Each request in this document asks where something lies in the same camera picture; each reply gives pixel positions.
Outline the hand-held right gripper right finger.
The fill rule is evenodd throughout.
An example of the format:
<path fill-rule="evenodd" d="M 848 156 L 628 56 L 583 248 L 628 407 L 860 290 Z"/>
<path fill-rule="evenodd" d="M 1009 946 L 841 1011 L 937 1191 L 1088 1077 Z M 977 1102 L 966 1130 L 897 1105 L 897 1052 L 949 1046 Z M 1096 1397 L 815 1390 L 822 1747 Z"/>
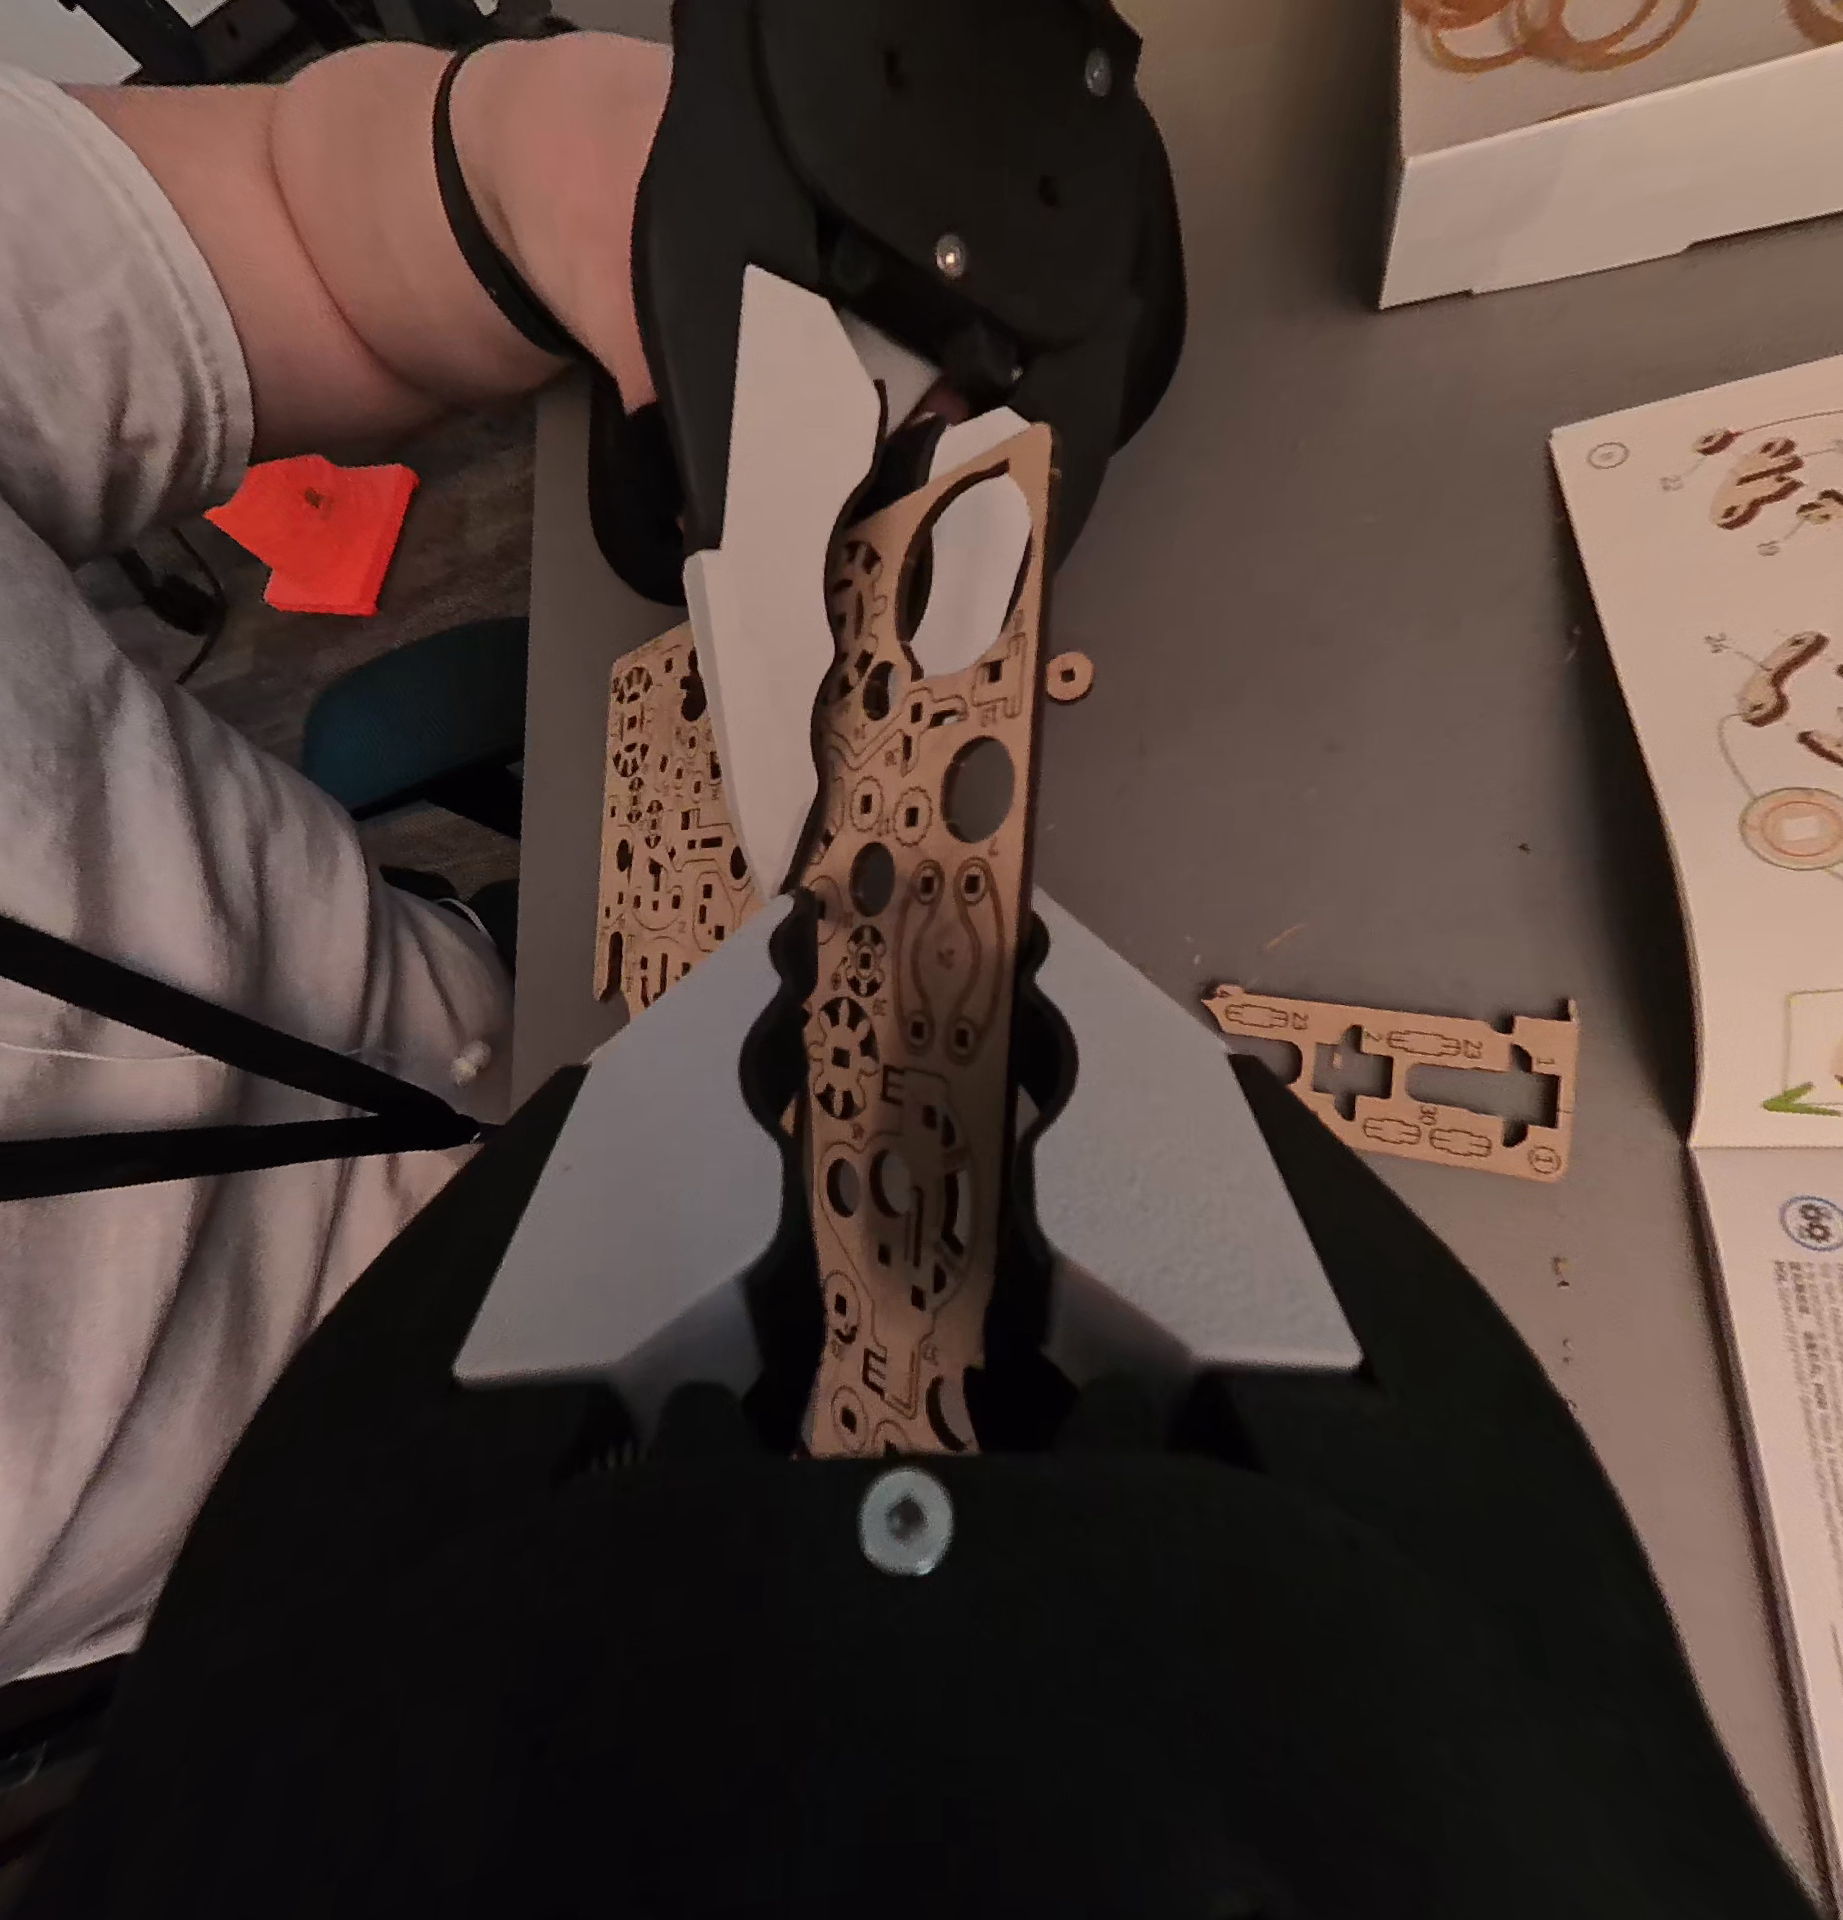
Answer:
<path fill-rule="evenodd" d="M 1225 1046 L 1050 899 L 1018 1001 L 1044 1351 L 1075 1385 L 1355 1372 L 1361 1342 Z"/>

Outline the assembly instruction booklet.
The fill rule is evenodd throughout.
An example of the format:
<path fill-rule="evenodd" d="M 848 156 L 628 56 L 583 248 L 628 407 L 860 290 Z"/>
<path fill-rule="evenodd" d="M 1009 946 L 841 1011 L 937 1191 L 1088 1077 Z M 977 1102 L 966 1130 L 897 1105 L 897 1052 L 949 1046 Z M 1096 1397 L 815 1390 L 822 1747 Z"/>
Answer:
<path fill-rule="evenodd" d="M 1552 458 L 1674 858 L 1690 1153 L 1843 1908 L 1843 357 Z"/>

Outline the teal chair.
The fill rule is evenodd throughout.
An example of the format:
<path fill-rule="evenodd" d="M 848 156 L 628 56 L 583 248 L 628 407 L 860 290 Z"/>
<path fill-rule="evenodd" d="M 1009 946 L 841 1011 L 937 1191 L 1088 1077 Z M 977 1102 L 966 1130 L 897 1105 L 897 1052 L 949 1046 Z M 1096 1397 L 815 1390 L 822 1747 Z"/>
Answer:
<path fill-rule="evenodd" d="M 517 839 L 526 645 L 504 615 L 363 662 L 311 700 L 299 773 L 354 818 L 432 805 Z"/>

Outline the white cardboard kit box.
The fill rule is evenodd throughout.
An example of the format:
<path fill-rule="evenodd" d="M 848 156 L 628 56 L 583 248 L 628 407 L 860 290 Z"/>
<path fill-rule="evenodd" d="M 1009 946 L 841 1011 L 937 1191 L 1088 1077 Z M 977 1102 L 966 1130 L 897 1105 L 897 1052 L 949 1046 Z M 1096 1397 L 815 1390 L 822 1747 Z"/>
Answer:
<path fill-rule="evenodd" d="M 1843 212 L 1843 4 L 1400 4 L 1381 307 Z"/>

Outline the laser-cut wooden parts sheet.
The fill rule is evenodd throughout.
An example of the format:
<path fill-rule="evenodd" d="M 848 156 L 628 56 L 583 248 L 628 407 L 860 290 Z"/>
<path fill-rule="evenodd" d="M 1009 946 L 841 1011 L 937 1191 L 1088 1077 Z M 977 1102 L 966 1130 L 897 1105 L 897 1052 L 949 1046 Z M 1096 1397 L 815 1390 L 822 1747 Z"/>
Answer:
<path fill-rule="evenodd" d="M 765 902 L 734 832 L 688 627 L 614 667 L 606 755 L 595 995 L 638 1017 Z"/>
<path fill-rule="evenodd" d="M 910 549 L 941 497 L 1009 471 L 1030 556 L 994 645 L 915 668 Z M 1030 889 L 1053 440 L 1037 425 L 848 531 L 818 693 L 818 907 L 800 1170 L 823 1347 L 813 1457 L 969 1453 L 1012 1138 L 1009 1017 Z"/>

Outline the orange plastic piece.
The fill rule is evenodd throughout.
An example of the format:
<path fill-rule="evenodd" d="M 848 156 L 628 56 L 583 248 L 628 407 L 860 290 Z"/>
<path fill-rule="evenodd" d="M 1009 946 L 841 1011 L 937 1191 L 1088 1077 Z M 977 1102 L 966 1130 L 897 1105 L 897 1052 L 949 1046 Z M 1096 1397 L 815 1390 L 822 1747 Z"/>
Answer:
<path fill-rule="evenodd" d="M 251 468 L 205 518 L 270 566 L 267 606 L 374 615 L 414 490 L 407 465 L 341 468 L 304 453 Z"/>

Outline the person's grey shirt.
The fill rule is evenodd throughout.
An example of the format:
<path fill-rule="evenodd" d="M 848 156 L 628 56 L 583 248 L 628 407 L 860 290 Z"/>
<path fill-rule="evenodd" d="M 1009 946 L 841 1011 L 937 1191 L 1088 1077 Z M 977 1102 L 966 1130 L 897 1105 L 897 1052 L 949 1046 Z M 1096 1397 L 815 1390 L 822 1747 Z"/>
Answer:
<path fill-rule="evenodd" d="M 155 684 L 73 571 L 226 497 L 202 254 L 90 110 L 0 70 L 0 914 L 500 1117 L 508 974 L 346 812 Z M 0 1206 L 0 1687 L 136 1644 L 289 1354 L 461 1155 Z"/>

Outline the small wooden parts strip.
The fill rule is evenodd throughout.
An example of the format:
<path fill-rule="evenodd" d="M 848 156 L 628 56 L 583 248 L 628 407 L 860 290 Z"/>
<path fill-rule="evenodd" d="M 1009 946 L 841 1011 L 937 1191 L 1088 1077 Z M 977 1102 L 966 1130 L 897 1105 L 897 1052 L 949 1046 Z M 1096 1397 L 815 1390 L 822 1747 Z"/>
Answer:
<path fill-rule="evenodd" d="M 1356 1153 L 1427 1166 L 1501 1172 L 1530 1185 L 1557 1185 L 1568 1170 L 1580 1026 L 1567 1001 L 1557 1020 L 1514 1017 L 1506 1027 L 1443 1014 L 1396 1014 L 1367 1004 L 1311 1001 L 1215 985 L 1205 995 L 1215 1027 L 1236 1044 L 1284 1044 L 1299 1052 L 1293 1094 L 1318 1123 Z M 1386 1094 L 1333 1094 L 1315 1085 L 1322 1063 L 1340 1060 L 1355 1041 L 1367 1058 L 1390 1066 Z M 1501 1117 L 1451 1099 L 1409 1094 L 1412 1070 L 1506 1073 L 1527 1066 L 1555 1082 L 1557 1117 L 1527 1123 L 1520 1139 Z"/>

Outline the thin black wrist band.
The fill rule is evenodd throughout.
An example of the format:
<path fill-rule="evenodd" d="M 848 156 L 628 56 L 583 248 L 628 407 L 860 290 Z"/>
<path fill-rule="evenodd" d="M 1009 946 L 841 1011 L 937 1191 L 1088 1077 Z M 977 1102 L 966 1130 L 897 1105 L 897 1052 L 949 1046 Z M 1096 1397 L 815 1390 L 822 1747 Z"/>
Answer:
<path fill-rule="evenodd" d="M 485 291 L 491 307 L 504 316 L 504 321 L 536 350 L 544 350 L 566 363 L 578 363 L 585 357 L 585 347 L 560 324 L 560 319 L 532 291 L 525 273 L 507 259 L 507 254 L 500 250 L 500 244 L 495 241 L 491 231 L 485 226 L 476 210 L 476 201 L 472 194 L 472 187 L 460 163 L 460 151 L 454 139 L 454 86 L 461 69 L 475 60 L 475 53 L 479 53 L 489 45 L 491 42 L 460 47 L 448 60 L 432 95 L 429 148 L 432 148 L 439 204 L 454 232 L 454 244 L 461 254 L 461 262 L 467 266 L 472 276 Z"/>

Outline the person's left hand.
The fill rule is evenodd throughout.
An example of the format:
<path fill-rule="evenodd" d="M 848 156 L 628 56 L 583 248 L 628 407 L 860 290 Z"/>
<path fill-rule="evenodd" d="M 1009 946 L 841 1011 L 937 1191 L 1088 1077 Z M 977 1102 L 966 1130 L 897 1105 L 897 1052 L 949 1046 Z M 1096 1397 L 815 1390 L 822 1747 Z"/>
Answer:
<path fill-rule="evenodd" d="M 631 232 L 667 79 L 664 45 L 570 32 L 476 50 L 450 101 L 454 148 L 485 231 L 631 413 L 654 402 Z"/>

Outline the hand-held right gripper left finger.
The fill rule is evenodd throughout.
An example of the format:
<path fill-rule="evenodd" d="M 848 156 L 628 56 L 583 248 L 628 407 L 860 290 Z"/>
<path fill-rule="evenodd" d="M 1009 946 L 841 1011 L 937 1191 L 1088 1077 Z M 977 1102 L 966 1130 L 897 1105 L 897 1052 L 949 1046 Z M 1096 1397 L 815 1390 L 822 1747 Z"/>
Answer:
<path fill-rule="evenodd" d="M 806 892 L 770 899 L 588 1058 L 455 1382 L 600 1382 L 631 1410 L 660 1410 L 688 1382 L 740 1397 L 757 1382 L 745 1285 L 779 1232 L 787 1161 L 779 1123 L 745 1094 L 741 1049 L 813 924 Z"/>

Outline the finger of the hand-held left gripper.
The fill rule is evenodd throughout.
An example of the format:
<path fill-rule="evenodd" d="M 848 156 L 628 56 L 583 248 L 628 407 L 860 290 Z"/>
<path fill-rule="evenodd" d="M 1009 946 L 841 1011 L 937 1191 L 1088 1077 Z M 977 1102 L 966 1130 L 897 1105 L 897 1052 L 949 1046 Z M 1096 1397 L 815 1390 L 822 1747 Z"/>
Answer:
<path fill-rule="evenodd" d="M 725 531 L 685 562 L 685 606 L 734 832 L 765 896 L 788 883 L 818 795 L 829 543 L 879 428 L 879 388 L 829 303 L 747 268 Z"/>
<path fill-rule="evenodd" d="M 1028 428 L 1009 407 L 966 422 L 910 418 L 884 447 L 879 481 L 896 497 L 1002 447 Z M 921 673 L 962 673 L 1002 636 L 1030 556 L 1030 505 L 1002 468 L 941 497 L 910 549 L 901 589 L 906 647 Z"/>

